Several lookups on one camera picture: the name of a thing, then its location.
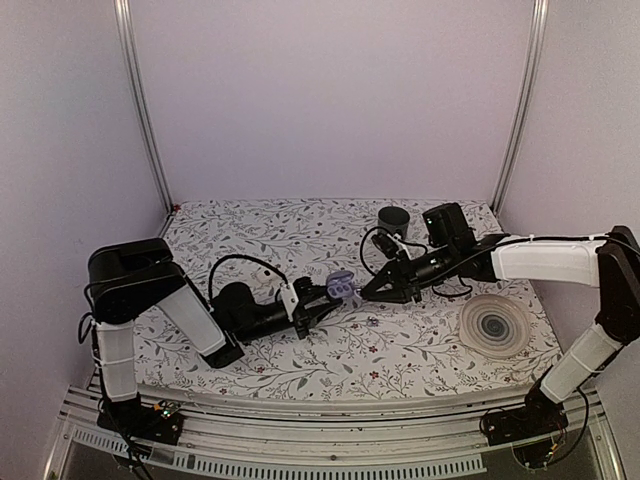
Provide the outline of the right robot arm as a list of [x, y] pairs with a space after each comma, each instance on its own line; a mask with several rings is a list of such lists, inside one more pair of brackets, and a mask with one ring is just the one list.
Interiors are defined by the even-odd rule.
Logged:
[[461, 206], [423, 214], [431, 251], [411, 259], [387, 240], [376, 247], [387, 263], [362, 288], [363, 299], [419, 302], [424, 289], [458, 276], [477, 282], [535, 280], [581, 284], [600, 292], [591, 327], [531, 387], [518, 409], [486, 413], [480, 430], [490, 445], [567, 427], [564, 401], [639, 337], [639, 245], [626, 226], [591, 236], [492, 234], [477, 239]]

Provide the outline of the aluminium front rail frame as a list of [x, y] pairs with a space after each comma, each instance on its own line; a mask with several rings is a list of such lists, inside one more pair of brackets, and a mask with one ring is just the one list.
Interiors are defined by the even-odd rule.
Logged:
[[627, 473], [597, 391], [567, 400], [567, 434], [553, 465], [521, 458], [542, 437], [491, 445], [486, 413], [522, 403], [525, 389], [354, 401], [249, 399], [142, 386], [142, 400], [177, 402], [176, 445], [145, 442], [156, 479], [623, 479]]

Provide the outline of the swirl patterned glass plate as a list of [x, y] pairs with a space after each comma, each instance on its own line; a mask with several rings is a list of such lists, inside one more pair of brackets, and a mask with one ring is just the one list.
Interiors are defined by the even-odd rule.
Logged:
[[492, 359], [521, 353], [530, 341], [529, 315], [520, 302], [493, 294], [467, 301], [459, 314], [463, 345]]

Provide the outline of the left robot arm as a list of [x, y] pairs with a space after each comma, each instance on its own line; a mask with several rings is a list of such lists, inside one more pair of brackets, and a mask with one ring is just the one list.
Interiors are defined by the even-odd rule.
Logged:
[[242, 282], [224, 286], [206, 299], [173, 260], [168, 244], [151, 238], [102, 247], [87, 264], [84, 289], [91, 325], [78, 338], [91, 338], [100, 373], [102, 407], [99, 427], [123, 437], [176, 443], [184, 422], [177, 405], [163, 401], [146, 407], [135, 378], [134, 322], [158, 308], [214, 368], [242, 358], [243, 344], [287, 329], [304, 339], [311, 329], [354, 293], [349, 272], [315, 284], [308, 277], [290, 281], [280, 271], [281, 285], [268, 304], [255, 301]]

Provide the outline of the floral patterned table mat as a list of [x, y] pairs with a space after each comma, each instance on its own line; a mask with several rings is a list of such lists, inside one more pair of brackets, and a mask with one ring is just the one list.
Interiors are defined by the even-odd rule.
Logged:
[[[385, 260], [365, 238], [383, 206], [376, 199], [191, 201], [177, 206], [164, 238], [202, 293], [240, 281], [267, 303], [278, 286], [254, 283], [261, 262], [292, 279], [319, 284], [349, 270], [366, 283]], [[528, 310], [530, 341], [518, 355], [492, 359], [461, 343], [460, 309], [480, 294]], [[369, 327], [368, 318], [378, 326]], [[255, 340], [223, 369], [209, 367], [157, 309], [136, 320], [134, 345], [140, 385], [297, 401], [429, 398], [529, 385], [560, 355], [538, 298], [522, 280], [450, 280], [418, 304], [351, 300], [307, 338], [287, 330]]]

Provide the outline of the dark grey ceramic mug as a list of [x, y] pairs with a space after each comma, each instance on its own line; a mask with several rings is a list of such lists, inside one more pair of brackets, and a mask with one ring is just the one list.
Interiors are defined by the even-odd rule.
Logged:
[[407, 237], [410, 214], [398, 206], [385, 206], [378, 211], [377, 226], [401, 239]]

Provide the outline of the dark purple earbud case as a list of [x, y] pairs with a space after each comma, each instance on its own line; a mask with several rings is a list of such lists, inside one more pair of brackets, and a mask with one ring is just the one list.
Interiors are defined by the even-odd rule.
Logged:
[[354, 273], [340, 270], [329, 274], [325, 281], [326, 296], [331, 300], [345, 300], [356, 294]]

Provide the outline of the aluminium corner post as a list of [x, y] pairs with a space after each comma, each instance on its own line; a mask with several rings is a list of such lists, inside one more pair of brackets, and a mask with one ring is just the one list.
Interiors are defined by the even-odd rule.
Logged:
[[144, 90], [142, 72], [136, 48], [136, 39], [131, 15], [131, 3], [126, 0], [113, 2], [115, 20], [126, 74], [131, 90], [134, 109], [140, 128], [144, 150], [149, 162], [152, 178], [163, 209], [168, 215], [173, 213], [174, 202], [169, 182], [162, 165], [148, 102]]
[[498, 217], [507, 200], [540, 67], [549, 12], [548, 0], [535, 0], [515, 113], [490, 208]]

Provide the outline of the left aluminium corner post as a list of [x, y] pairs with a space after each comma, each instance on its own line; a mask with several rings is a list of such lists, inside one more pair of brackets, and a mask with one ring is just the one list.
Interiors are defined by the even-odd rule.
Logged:
[[113, 2], [115, 20], [126, 74], [131, 90], [134, 109], [140, 128], [144, 150], [149, 162], [152, 178], [163, 209], [168, 215], [173, 213], [174, 202], [169, 182], [162, 165], [148, 102], [144, 90], [142, 72], [136, 48], [136, 39], [131, 15], [131, 3], [126, 0]]

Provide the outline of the right aluminium corner post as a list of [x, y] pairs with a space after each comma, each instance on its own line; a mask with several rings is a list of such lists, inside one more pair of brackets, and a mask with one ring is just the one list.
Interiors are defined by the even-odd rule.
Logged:
[[515, 113], [490, 208], [498, 217], [507, 200], [540, 67], [549, 12], [548, 0], [535, 0]]

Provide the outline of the white earbud charging case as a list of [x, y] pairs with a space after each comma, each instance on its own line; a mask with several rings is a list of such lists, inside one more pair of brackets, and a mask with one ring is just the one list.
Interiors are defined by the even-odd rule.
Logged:
[[261, 287], [279, 286], [281, 283], [281, 278], [277, 274], [266, 267], [261, 266], [256, 269], [255, 273], [252, 275], [252, 279], [256, 285]]

